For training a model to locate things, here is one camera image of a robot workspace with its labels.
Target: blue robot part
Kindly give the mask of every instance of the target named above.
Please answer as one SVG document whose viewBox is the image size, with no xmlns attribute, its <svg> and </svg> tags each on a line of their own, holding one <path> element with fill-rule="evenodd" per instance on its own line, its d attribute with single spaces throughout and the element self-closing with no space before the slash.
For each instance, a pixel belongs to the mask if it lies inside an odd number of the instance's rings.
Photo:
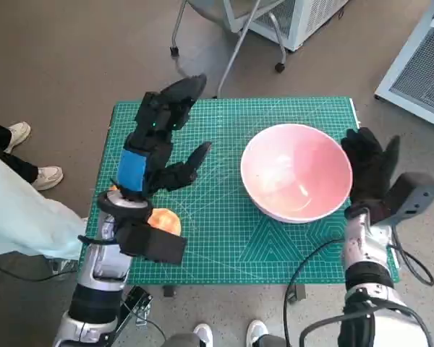
<svg viewBox="0 0 434 347">
<path fill-rule="evenodd" d="M 144 155 L 122 150 L 117 170 L 117 183 L 132 192 L 140 193 L 143 191 L 145 170 L 146 157 Z"/>
</svg>

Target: metal chair leg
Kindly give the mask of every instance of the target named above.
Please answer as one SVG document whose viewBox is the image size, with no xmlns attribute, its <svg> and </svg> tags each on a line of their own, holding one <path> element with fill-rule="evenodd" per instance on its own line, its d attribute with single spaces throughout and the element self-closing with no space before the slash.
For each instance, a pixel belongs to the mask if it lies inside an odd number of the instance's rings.
<svg viewBox="0 0 434 347">
<path fill-rule="evenodd" d="M 226 77 L 227 77 L 227 75 L 230 72 L 231 66 L 233 65 L 233 62 L 234 62 L 235 58 L 237 57 L 237 54 L 239 52 L 241 44 L 243 43 L 243 40 L 246 37 L 247 31 L 249 30 L 249 26 L 250 26 L 252 20 L 254 19 L 255 12 L 259 8 L 259 3 L 260 3 L 260 0 L 257 0 L 255 2 L 254 7 L 252 8 L 252 11 L 251 11 L 249 17 L 247 18 L 247 21 L 244 24 L 244 27 L 242 28 L 241 36 L 239 37 L 237 45 L 234 48 L 234 51 L 233 51 L 233 54 L 231 55 L 229 63 L 226 65 L 226 69 L 225 69 L 224 75 L 222 76 L 222 78 L 220 80 L 220 83 L 218 84 L 217 98 L 220 98 L 222 87 L 224 86 L 224 82 L 226 80 Z"/>
<path fill-rule="evenodd" d="M 172 33 L 171 55 L 173 57 L 179 56 L 179 48 L 176 46 L 175 37 L 177 32 L 179 31 L 180 22 L 182 21 L 183 11 L 185 10 L 186 5 L 187 5 L 187 0 L 183 0 L 182 5 L 180 5 L 179 15 L 176 18 L 174 32 Z"/>
<path fill-rule="evenodd" d="M 275 70 L 278 73 L 282 73 L 284 70 L 284 65 L 286 63 L 286 49 L 283 46 L 283 38 L 281 37 L 280 24 L 278 23 L 278 20 L 272 12 L 269 12 L 268 16 L 270 17 L 273 27 L 275 28 L 276 38 L 278 38 L 278 44 L 280 45 L 281 49 L 281 62 L 275 65 Z"/>
</svg>

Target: table leg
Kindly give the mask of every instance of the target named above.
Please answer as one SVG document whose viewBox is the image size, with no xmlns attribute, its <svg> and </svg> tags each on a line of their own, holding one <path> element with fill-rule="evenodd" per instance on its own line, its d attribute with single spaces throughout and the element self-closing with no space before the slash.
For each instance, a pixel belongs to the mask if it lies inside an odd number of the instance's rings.
<svg viewBox="0 0 434 347">
<path fill-rule="evenodd" d="M 288 302 L 291 305 L 305 298 L 307 298 L 307 294 L 305 293 L 305 286 L 303 284 L 294 284 L 288 290 Z"/>
<path fill-rule="evenodd" d="M 168 284 L 162 287 L 164 298 L 173 298 L 176 294 L 176 286 Z"/>
</svg>

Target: pink bowl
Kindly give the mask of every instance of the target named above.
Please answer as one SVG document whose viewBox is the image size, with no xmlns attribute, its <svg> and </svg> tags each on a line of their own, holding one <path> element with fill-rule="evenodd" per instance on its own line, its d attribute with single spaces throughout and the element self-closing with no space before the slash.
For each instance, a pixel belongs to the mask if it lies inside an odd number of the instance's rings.
<svg viewBox="0 0 434 347">
<path fill-rule="evenodd" d="M 352 168 L 341 146 L 301 124 L 279 124 L 255 135 L 243 152 L 241 176 L 257 207 L 287 223 L 333 213 L 352 186 Z"/>
</svg>

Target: concrete floor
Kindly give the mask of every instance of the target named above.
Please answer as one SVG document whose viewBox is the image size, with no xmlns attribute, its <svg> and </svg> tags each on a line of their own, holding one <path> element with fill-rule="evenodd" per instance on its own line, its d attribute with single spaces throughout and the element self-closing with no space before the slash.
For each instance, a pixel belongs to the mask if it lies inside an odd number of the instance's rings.
<svg viewBox="0 0 434 347">
<path fill-rule="evenodd" d="M 373 99 L 394 57 L 428 5 L 428 0 L 352 0 L 342 20 L 335 17 L 311 37 L 278 75 L 278 48 L 255 34 L 244 43 L 224 87 L 226 97 L 349 95 L 359 120 L 381 140 L 402 136 L 398 170 L 434 175 L 434 126 Z M 16 150 L 44 165 L 60 165 L 65 180 L 47 197 L 86 216 L 95 185 L 112 106 L 141 98 L 179 79 L 169 41 L 179 0 L 10 1 L 0 0 L 0 124 L 25 120 L 31 138 Z M 209 76 L 205 96 L 215 93 L 236 38 L 187 9 L 179 32 L 180 66 Z M 434 205 L 401 227 L 401 238 L 434 274 Z M 40 257 L 15 254 L 0 259 L 23 274 L 43 275 Z M 425 288 L 407 271 L 398 289 L 429 325 L 434 337 L 434 287 Z M 0 346 L 49 346 L 72 293 L 74 278 L 22 283 L 0 274 Z M 151 319 L 167 335 L 212 325 L 215 346 L 243 346 L 253 318 L 282 334 L 283 286 L 188 286 L 175 299 L 155 294 Z M 341 286 L 308 286 L 308 298 L 289 309 L 291 336 L 306 325 L 339 314 Z M 334 346 L 338 326 L 318 330 L 310 346 Z M 152 328 L 130 324 L 117 346 L 159 346 Z"/>
</svg>

